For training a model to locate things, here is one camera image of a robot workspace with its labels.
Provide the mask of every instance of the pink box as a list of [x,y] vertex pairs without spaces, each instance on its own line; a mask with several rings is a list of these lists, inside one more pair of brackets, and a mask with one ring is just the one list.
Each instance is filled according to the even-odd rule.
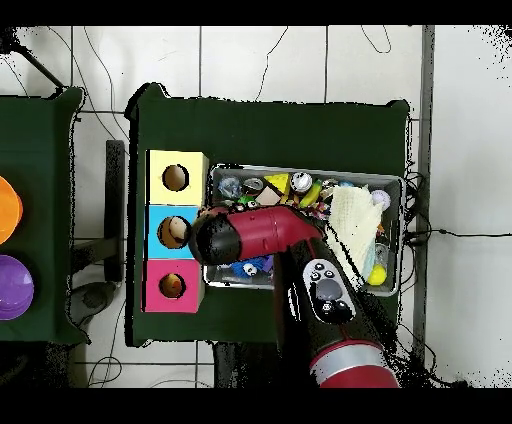
[[[150,259],[146,263],[146,309],[143,312],[182,312],[195,314],[204,295],[201,264],[195,259]],[[185,282],[185,291],[177,299],[165,297],[160,291],[160,280],[168,274],[179,275]]]

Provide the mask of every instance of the green object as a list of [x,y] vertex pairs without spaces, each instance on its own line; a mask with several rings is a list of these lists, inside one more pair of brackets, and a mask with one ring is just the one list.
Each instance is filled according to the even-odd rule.
[[320,192],[322,191],[322,180],[316,180],[306,195],[302,198],[299,203],[299,208],[307,208],[309,205],[315,202],[320,196]]
[[[140,310],[144,221],[144,152],[147,149],[203,152],[210,165],[247,163],[403,176],[407,102],[387,106],[354,103],[284,104],[179,99],[159,84],[146,84],[126,110],[137,155],[130,157],[128,224],[135,230],[134,343],[156,340],[274,342],[272,292],[206,287],[197,314],[143,313]],[[311,140],[318,140],[315,154]],[[395,319],[398,296],[382,299]]]
[[249,202],[254,202],[253,196],[245,195],[245,196],[240,197],[240,199],[238,199],[238,203],[242,203],[244,205],[246,205]]
[[19,318],[0,321],[0,340],[74,344],[86,335],[68,320],[70,279],[70,126],[83,91],[52,99],[0,96],[0,175],[23,202],[23,216],[0,254],[32,274],[34,299]]

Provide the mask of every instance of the toy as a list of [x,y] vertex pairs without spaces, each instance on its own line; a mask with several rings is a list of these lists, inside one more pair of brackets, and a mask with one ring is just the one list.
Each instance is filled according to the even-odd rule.
[[380,264],[375,264],[367,281],[371,286],[380,286],[386,281],[386,268]]
[[201,152],[149,150],[146,153],[152,205],[201,206],[206,194],[208,159]]
[[254,196],[249,196],[247,194],[243,195],[238,199],[238,203],[242,203],[243,205],[246,205],[249,202],[254,202]]
[[259,178],[249,178],[244,181],[243,188],[246,194],[257,195],[263,190],[263,181]]
[[201,265],[190,259],[149,259],[144,312],[196,313],[204,296]]
[[22,214],[21,199],[7,180],[0,177],[0,244],[11,237]]
[[228,199],[238,199],[242,195],[240,180],[236,177],[224,177],[219,182],[220,193]]
[[320,192],[320,197],[326,201],[329,197],[332,196],[332,193],[334,191],[334,187],[338,185],[338,181],[336,181],[333,178],[330,178],[328,180],[325,180],[322,183],[322,191]]
[[281,195],[290,193],[290,174],[268,175],[265,180],[272,184]]
[[382,203],[382,212],[384,212],[391,205],[391,197],[384,190],[372,191],[373,204]]
[[32,303],[34,283],[28,269],[17,259],[0,255],[0,320],[22,315]]
[[311,177],[311,175],[305,172],[296,172],[295,174],[292,175],[290,186],[295,193],[303,195],[308,192],[308,190],[311,188],[312,183],[313,178]]
[[267,257],[260,256],[258,258],[246,259],[245,261],[235,262],[231,264],[234,274],[240,278],[253,277],[258,271],[262,271]]
[[279,203],[281,196],[270,187],[265,187],[255,200],[262,206],[273,206]]
[[322,181],[316,180],[311,188],[309,189],[308,193],[303,197],[303,199],[299,203],[299,208],[306,208],[311,203],[315,202],[316,199],[318,199],[318,195],[320,194],[320,191],[322,190]]

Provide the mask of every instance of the purple plate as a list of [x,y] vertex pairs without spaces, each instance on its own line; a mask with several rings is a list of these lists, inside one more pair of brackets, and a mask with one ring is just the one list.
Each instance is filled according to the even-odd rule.
[[33,295],[34,283],[25,265],[11,256],[0,255],[0,320],[22,315]]

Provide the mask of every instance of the orange bowl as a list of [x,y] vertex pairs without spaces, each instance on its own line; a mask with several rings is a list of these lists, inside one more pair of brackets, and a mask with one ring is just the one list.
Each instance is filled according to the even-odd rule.
[[5,178],[0,177],[0,244],[11,237],[21,219],[21,199]]

